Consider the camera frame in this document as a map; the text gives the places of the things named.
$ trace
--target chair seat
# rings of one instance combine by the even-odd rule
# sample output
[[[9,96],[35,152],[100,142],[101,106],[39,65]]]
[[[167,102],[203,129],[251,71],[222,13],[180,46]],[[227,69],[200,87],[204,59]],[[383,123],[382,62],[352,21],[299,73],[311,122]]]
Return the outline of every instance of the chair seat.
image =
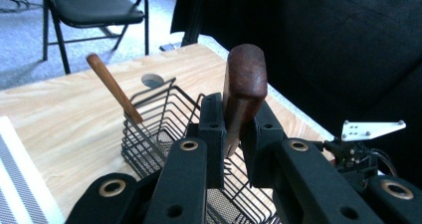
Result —
[[[140,23],[142,11],[130,0],[54,0],[59,17],[73,27]]]

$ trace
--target table hole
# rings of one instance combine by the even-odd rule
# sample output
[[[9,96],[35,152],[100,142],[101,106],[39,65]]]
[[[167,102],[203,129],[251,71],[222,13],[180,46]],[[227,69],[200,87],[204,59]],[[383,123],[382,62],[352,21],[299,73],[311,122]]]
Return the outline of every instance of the table hole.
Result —
[[[141,78],[142,83],[149,88],[156,88],[164,84],[164,79],[157,74],[145,74]]]

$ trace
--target wooden table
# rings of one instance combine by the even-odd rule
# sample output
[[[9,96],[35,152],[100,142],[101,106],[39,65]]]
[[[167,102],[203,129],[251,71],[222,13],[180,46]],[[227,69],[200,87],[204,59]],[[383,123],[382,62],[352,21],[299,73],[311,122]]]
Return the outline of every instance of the wooden table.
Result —
[[[226,62],[201,45],[108,66],[130,97],[146,89],[145,74],[176,84],[190,97],[221,93]],[[323,140],[271,96],[267,102],[288,136]],[[97,178],[135,176],[120,156],[122,108],[93,71],[0,92],[0,115],[12,121],[65,217]]]

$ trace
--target wooden stick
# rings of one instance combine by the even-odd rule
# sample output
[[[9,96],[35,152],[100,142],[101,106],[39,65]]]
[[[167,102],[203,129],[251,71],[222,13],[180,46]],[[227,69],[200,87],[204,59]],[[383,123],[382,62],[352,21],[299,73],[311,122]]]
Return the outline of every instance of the wooden stick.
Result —
[[[121,90],[120,86],[108,71],[106,65],[100,57],[97,54],[90,54],[87,56],[87,62],[90,64],[91,68],[93,68],[94,72],[96,72],[97,76],[99,76],[99,78],[103,81],[115,99],[120,103],[127,115],[130,116],[135,123],[143,122],[143,118]]]

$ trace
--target brown wooden handle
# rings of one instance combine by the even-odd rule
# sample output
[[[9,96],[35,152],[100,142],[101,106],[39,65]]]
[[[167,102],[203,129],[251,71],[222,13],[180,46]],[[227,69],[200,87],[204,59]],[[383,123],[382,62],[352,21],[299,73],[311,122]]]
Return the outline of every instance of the brown wooden handle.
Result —
[[[224,81],[223,110],[227,135],[224,153],[233,155],[242,139],[243,126],[253,121],[267,96],[264,52],[244,44],[230,51]]]
[[[99,76],[99,78],[103,81],[115,99],[120,103],[127,115],[129,115],[135,123],[141,123],[143,119],[139,112],[137,112],[136,108],[121,90],[120,86],[108,71],[106,65],[100,57],[97,54],[90,54],[87,56],[87,62],[90,64],[91,68],[93,68],[94,72],[96,72],[97,76]]]

